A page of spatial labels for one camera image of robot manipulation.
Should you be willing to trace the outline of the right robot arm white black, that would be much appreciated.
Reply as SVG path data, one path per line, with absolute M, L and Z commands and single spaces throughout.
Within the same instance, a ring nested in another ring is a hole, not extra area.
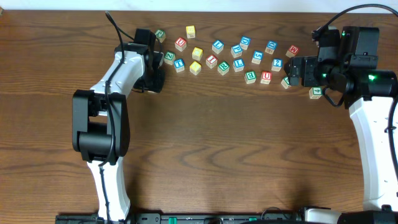
M 377 69 L 377 27 L 323 26 L 312 32 L 316 56 L 292 57 L 288 83 L 344 106 L 358 138 L 364 180 L 363 211 L 304 208 L 304 223 L 397 223 L 397 76 Z

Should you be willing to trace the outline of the blue 2 block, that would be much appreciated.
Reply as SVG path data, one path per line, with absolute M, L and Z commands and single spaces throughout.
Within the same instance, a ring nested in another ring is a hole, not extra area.
M 275 72 L 279 72 L 282 69 L 283 60 L 279 58 L 274 58 L 272 61 L 271 70 Z

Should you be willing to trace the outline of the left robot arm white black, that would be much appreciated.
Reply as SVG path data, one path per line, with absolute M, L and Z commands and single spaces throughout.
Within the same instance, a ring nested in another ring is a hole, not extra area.
M 148 45 L 128 43 L 116 47 L 114 61 L 102 79 L 89 90 L 77 90 L 72 99 L 72 144 L 93 175 L 103 223 L 122 223 L 131 201 L 124 183 L 123 158 L 130 143 L 127 98 L 135 86 L 144 90 L 145 77 L 153 74 L 160 91 L 165 73 L 164 53 Z

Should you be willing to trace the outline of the red I block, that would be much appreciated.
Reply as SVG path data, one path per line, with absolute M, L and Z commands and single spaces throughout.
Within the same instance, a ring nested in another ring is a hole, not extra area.
M 212 69 L 212 68 L 214 68 L 215 66 L 217 66 L 217 63 L 218 63 L 218 58 L 215 57 L 214 55 L 209 55 L 209 56 L 206 58 L 206 65 L 207 65 L 210 69 Z

